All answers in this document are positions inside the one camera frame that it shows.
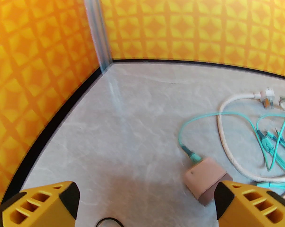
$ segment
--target gray marble surface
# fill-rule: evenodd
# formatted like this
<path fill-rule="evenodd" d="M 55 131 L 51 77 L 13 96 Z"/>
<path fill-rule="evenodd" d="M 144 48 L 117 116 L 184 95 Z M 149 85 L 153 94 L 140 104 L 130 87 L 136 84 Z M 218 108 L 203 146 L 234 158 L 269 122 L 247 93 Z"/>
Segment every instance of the gray marble surface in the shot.
<path fill-rule="evenodd" d="M 279 95 L 285 96 L 284 80 L 238 70 L 115 64 L 57 130 L 24 188 L 76 182 L 81 191 L 77 227 L 94 226 L 104 216 L 117 217 L 126 227 L 212 226 L 215 204 L 200 205 L 182 182 L 191 163 L 177 144 L 179 127 L 190 117 L 216 111 L 232 94 L 266 87 L 274 89 L 276 104 Z M 227 110 L 243 112 L 254 123 L 267 113 L 255 100 L 234 102 Z M 243 119 L 225 116 L 223 123 L 228 144 L 244 167 L 258 174 L 283 174 L 278 166 L 266 171 L 260 147 Z M 270 118 L 260 128 L 281 124 L 281 119 Z M 213 157 L 235 181 L 250 182 L 225 156 L 215 117 L 190 124 L 183 140 L 191 150 Z"/>

